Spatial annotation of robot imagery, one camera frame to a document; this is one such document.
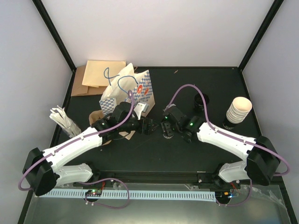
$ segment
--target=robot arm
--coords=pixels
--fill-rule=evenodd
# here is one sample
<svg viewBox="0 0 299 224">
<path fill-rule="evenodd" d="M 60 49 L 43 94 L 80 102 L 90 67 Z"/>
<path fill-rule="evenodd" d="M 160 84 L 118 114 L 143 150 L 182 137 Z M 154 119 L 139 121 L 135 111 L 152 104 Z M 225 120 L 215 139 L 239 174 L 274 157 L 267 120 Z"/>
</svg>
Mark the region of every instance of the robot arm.
<svg viewBox="0 0 299 224">
<path fill-rule="evenodd" d="M 72 182 L 86 182 L 90 180 L 94 173 L 87 164 L 83 163 L 77 166 L 64 165 L 84 152 L 113 140 L 119 132 L 138 131 L 140 133 L 151 134 L 154 131 L 154 122 L 151 119 L 141 116 L 142 112 L 146 111 L 147 105 L 146 103 L 140 102 L 134 108 L 132 116 L 118 128 L 103 134 L 94 134 L 89 137 L 84 137 L 119 124 L 129 113 L 130 107 L 130 103 L 121 102 L 116 106 L 113 113 L 97 120 L 80 135 L 58 146 L 45 149 L 42 152 L 38 148 L 31 150 L 28 154 L 23 174 L 41 158 L 49 156 L 49 154 L 52 155 L 37 165 L 26 176 L 26 179 L 35 194 L 37 196 L 46 194 L 57 185 Z M 55 152 L 55 150 L 61 147 L 64 148 Z"/>
<path fill-rule="evenodd" d="M 161 125 L 166 138 L 171 138 L 174 135 L 173 131 L 176 130 L 180 132 L 184 140 L 189 143 L 193 136 L 195 136 L 199 141 L 215 145 L 241 159 L 240 162 L 230 164 L 225 163 L 216 169 L 215 178 L 220 178 L 221 182 L 251 179 L 257 184 L 270 184 L 270 181 L 280 164 L 280 160 L 268 152 L 225 136 L 218 133 L 218 131 L 242 139 L 244 142 L 246 141 L 264 146 L 273 152 L 276 152 L 268 138 L 263 136 L 258 139 L 245 137 L 215 125 L 213 125 L 215 128 L 215 130 L 213 130 L 208 123 L 197 116 L 189 119 L 175 105 L 165 110 L 164 116 L 165 118 Z"/>
</svg>

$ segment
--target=black cylinder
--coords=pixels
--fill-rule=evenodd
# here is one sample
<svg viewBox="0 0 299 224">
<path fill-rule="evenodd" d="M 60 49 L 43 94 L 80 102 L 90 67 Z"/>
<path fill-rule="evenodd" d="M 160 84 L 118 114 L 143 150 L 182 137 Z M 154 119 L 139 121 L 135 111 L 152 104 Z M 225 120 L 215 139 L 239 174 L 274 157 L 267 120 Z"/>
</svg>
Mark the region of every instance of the black cylinder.
<svg viewBox="0 0 299 224">
<path fill-rule="evenodd" d="M 224 119 L 224 121 L 223 121 L 223 126 L 224 126 L 226 129 L 228 129 L 228 130 L 233 129 L 236 125 L 237 125 L 237 124 L 234 124 L 234 123 L 230 122 L 230 121 L 227 119 L 227 117 L 225 116 L 225 119 Z"/>
<path fill-rule="evenodd" d="M 204 94 L 204 98 L 205 98 L 205 101 L 206 101 L 206 105 L 208 105 L 208 103 L 210 102 L 210 98 L 208 97 L 208 95 Z M 194 96 L 194 107 L 193 107 L 194 111 L 195 112 L 202 112 L 205 110 L 204 108 L 204 104 L 203 104 L 203 101 L 202 101 L 202 98 L 200 96 L 200 94 L 196 94 Z"/>
</svg>

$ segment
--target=white paper bag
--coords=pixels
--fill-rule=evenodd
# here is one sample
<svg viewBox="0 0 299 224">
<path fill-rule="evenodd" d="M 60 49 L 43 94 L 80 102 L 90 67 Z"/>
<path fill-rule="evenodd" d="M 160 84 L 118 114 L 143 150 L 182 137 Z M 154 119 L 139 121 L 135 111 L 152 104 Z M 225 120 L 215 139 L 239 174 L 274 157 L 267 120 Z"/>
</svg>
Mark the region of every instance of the white paper bag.
<svg viewBox="0 0 299 224">
<path fill-rule="evenodd" d="M 121 90 L 118 84 L 126 92 L 128 92 L 128 90 L 132 90 L 135 102 L 142 101 L 149 104 L 144 116 L 146 116 L 155 105 L 149 71 L 134 74 L 133 65 L 130 63 L 120 71 L 118 76 L 114 78 L 114 80 L 111 82 L 111 85 L 106 88 L 102 95 L 100 105 L 104 115 L 107 115 L 113 111 L 116 105 L 118 105 L 120 102 L 130 102 L 128 94 Z"/>
</svg>

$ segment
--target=black work surface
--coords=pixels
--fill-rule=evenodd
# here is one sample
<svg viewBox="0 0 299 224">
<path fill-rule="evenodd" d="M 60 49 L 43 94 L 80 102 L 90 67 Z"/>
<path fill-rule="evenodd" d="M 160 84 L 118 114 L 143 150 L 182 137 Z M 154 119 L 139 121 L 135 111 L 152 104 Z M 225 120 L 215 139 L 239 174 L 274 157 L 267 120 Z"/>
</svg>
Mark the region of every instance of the black work surface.
<svg viewBox="0 0 299 224">
<path fill-rule="evenodd" d="M 147 70 L 138 68 L 136 72 Z M 242 76 L 236 68 L 149 68 L 155 96 L 155 106 L 149 118 L 160 122 L 163 109 L 176 90 L 184 84 L 194 84 L 210 98 L 208 115 L 210 121 L 222 127 L 223 119 L 235 97 L 248 97 Z M 183 89 L 174 103 L 188 116 L 193 112 L 193 98 L 197 92 L 190 87 Z M 100 96 L 72 97 L 67 108 L 68 116 L 81 130 L 89 126 L 89 114 L 100 110 Z M 259 129 L 253 112 L 232 130 L 234 133 L 258 137 Z M 59 143 L 68 140 L 62 133 Z M 220 163 L 232 163 L 240 159 L 213 145 L 194 140 L 186 143 L 178 133 L 172 139 L 162 135 L 161 128 L 152 135 L 135 133 L 131 140 L 114 140 L 109 145 L 89 150 L 73 159 L 68 165 L 93 162 L 101 171 L 152 171 L 152 172 L 213 172 Z"/>
</svg>

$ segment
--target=stacked paper cups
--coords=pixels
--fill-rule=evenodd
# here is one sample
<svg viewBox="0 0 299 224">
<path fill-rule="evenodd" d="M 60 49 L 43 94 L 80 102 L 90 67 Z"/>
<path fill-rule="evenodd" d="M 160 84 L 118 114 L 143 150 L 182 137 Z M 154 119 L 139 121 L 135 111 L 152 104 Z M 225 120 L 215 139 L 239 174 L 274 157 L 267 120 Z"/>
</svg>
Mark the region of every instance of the stacked paper cups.
<svg viewBox="0 0 299 224">
<path fill-rule="evenodd" d="M 252 109 L 252 103 L 245 97 L 236 97 L 230 105 L 223 126 L 226 129 L 232 129 L 241 123 Z"/>
</svg>

